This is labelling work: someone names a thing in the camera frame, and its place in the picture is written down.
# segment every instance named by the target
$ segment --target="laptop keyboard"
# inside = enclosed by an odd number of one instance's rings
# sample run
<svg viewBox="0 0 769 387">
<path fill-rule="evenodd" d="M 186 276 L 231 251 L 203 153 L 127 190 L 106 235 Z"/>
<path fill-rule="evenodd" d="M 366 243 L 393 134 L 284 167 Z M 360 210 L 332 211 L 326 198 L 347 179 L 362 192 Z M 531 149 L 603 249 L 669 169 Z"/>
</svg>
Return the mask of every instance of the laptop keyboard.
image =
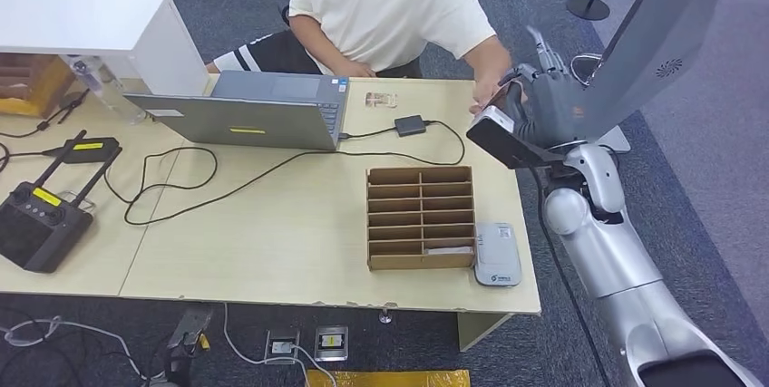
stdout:
<svg viewBox="0 0 769 387">
<path fill-rule="evenodd" d="M 320 114 L 323 116 L 323 121 L 326 123 L 328 134 L 334 136 L 336 117 L 339 114 L 339 105 L 335 103 L 320 103 L 317 107 L 320 109 Z"/>
</svg>

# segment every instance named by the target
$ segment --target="cardboard organizer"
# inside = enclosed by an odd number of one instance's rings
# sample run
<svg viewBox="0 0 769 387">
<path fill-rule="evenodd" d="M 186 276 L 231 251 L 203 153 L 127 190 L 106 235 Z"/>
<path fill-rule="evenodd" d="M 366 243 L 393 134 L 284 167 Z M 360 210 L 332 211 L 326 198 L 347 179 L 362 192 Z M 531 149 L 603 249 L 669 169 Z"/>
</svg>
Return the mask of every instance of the cardboard organizer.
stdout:
<svg viewBox="0 0 769 387">
<path fill-rule="evenodd" d="M 376 269 L 470 267 L 475 211 L 470 167 L 370 169 L 368 266 Z M 468 247 L 468 253 L 435 254 Z"/>
</svg>

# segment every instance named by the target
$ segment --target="white cable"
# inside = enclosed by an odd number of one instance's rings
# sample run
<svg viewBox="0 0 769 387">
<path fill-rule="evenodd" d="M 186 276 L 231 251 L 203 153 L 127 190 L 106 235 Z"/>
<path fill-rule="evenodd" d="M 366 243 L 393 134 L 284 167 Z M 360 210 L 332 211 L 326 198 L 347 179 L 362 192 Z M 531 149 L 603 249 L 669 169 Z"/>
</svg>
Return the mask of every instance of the white cable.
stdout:
<svg viewBox="0 0 769 387">
<path fill-rule="evenodd" d="M 298 350 L 299 350 L 299 351 L 301 351 L 301 352 L 302 352 L 304 355 L 306 355 L 306 356 L 307 356 L 307 359 L 308 359 L 308 360 L 309 360 L 309 361 L 310 361 L 312 364 L 314 364 L 314 365 L 315 365 L 316 369 L 318 369 L 320 372 L 323 372 L 323 373 L 324 373 L 324 374 L 325 374 L 325 375 L 328 377 L 328 379 L 329 379 L 329 380 L 331 380 L 331 384 L 332 384 L 334 387 L 336 387 L 336 379 L 334 379 L 334 375 L 332 375 L 332 374 L 331 374 L 329 371 L 327 371 L 326 369 L 324 369 L 324 368 L 320 367 L 320 365 L 318 365 L 318 363 L 315 361 L 315 359 L 314 359 L 314 358 L 312 358 L 312 357 L 310 356 L 310 354 L 309 354 L 307 351 L 305 351 L 305 348 L 303 348 L 303 347 L 301 347 L 301 346 L 297 346 L 297 345 L 295 345 L 295 344 L 292 344 L 292 345 L 291 345 L 291 349 L 298 349 Z"/>
<path fill-rule="evenodd" d="M 292 361 L 292 362 L 299 363 L 299 365 L 302 367 L 302 374 L 305 375 L 305 385 L 307 387 L 309 387 L 310 381 L 309 381 L 309 378 L 307 377 L 307 368 L 305 367 L 305 364 L 301 360 L 299 360 L 297 358 L 294 358 L 294 357 L 273 357 L 273 358 L 267 358 L 265 360 L 251 360 L 246 355 L 243 355 L 243 353 L 241 353 L 238 350 L 238 348 L 235 347 L 235 344 L 232 343 L 232 339 L 229 338 L 229 332 L 227 331 L 228 323 L 229 323 L 229 305 L 227 303 L 224 303 L 224 338 L 225 338 L 225 340 L 227 340 L 227 343 L 229 343 L 229 347 L 232 348 L 232 351 L 235 353 L 235 355 L 240 357 L 240 360 L 243 360 L 246 363 L 251 363 L 251 364 L 255 364 L 255 365 L 264 364 L 264 363 L 270 363 L 270 362 L 275 362 L 275 361 L 281 361 L 281 360 Z M 310 354 L 307 353 L 307 351 L 305 351 L 301 346 L 296 346 L 296 345 L 293 345 L 293 344 L 291 345 L 291 348 L 297 348 L 304 355 L 306 355 L 307 358 L 310 360 L 310 362 L 312 364 L 314 364 L 315 367 L 320 372 L 325 373 L 326 376 L 328 376 L 328 378 L 331 379 L 331 383 L 334 385 L 334 387 L 336 387 L 336 380 L 334 379 L 334 376 L 332 376 L 331 373 L 329 373 L 328 371 L 326 371 L 325 369 L 320 367 L 315 362 L 315 360 L 312 357 L 310 357 Z"/>
<path fill-rule="evenodd" d="M 35 340 L 21 340 L 14 337 L 15 331 L 19 330 L 20 328 L 24 328 L 27 325 L 32 325 L 32 324 L 48 324 L 48 331 L 43 335 L 43 337 Z M 83 330 L 93 331 L 93 332 L 104 334 L 114 339 L 117 339 L 121 343 L 121 347 L 125 352 L 125 354 L 131 357 L 131 352 L 128 350 L 128 344 L 126 344 L 125 340 L 123 340 L 123 338 L 120 337 L 118 334 L 110 333 L 109 331 L 105 331 L 101 328 L 96 328 L 95 326 L 64 321 L 62 320 L 61 316 L 54 316 L 53 319 L 28 320 L 28 321 L 21 322 L 20 324 L 14 325 L 11 328 L 0 327 L 0 331 L 3 331 L 5 333 L 3 335 L 3 339 L 11 346 L 14 346 L 17 348 L 26 348 L 29 346 L 35 346 L 36 344 L 42 343 L 43 340 L 48 340 L 48 338 L 50 338 L 51 335 L 55 333 L 59 325 L 74 326 L 77 328 L 82 328 Z M 139 368 L 136 367 L 136 363 L 133 362 L 132 358 L 129 358 L 128 362 L 131 364 L 131 368 L 133 368 L 133 371 L 136 372 L 136 374 L 138 374 L 143 380 L 147 380 L 147 377 L 142 375 Z M 152 376 L 152 379 L 160 378 L 161 376 L 163 376 L 163 372 L 160 372 Z"/>
</svg>

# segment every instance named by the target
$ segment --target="laptop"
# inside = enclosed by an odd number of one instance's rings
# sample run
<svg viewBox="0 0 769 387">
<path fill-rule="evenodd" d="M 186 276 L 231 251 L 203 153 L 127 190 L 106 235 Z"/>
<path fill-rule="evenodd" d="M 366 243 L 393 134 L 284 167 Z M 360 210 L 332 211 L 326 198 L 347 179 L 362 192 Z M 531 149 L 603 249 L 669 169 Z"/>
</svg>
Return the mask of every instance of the laptop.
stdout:
<svg viewBox="0 0 769 387">
<path fill-rule="evenodd" d="M 336 150 L 347 85 L 339 76 L 232 71 L 210 97 L 125 97 L 192 142 Z"/>
</svg>

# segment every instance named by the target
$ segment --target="yellow sticker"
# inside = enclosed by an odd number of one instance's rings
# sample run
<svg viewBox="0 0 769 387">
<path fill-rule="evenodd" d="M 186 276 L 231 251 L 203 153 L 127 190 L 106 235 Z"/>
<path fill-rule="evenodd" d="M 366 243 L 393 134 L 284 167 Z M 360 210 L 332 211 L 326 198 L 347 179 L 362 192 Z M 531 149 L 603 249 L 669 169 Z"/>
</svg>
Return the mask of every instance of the yellow sticker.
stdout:
<svg viewBox="0 0 769 387">
<path fill-rule="evenodd" d="M 45 201 L 46 203 L 53 204 L 54 206 L 59 206 L 62 204 L 62 201 L 58 199 L 54 194 L 51 194 L 45 190 L 42 190 L 40 188 L 35 188 L 32 191 L 32 194 L 41 199 L 42 201 Z"/>
<path fill-rule="evenodd" d="M 91 144 L 77 144 L 73 147 L 73 150 L 96 150 L 104 147 L 103 142 L 94 142 Z"/>
<path fill-rule="evenodd" d="M 200 347 L 203 349 L 203 351 L 207 351 L 211 349 L 211 343 L 209 343 L 209 338 L 206 337 L 205 334 L 200 335 L 200 339 L 198 339 L 198 343 L 200 343 Z"/>
<path fill-rule="evenodd" d="M 267 134 L 265 131 L 261 129 L 249 129 L 246 127 L 230 127 L 229 131 L 233 133 L 256 133 L 257 135 L 265 135 Z"/>
</svg>

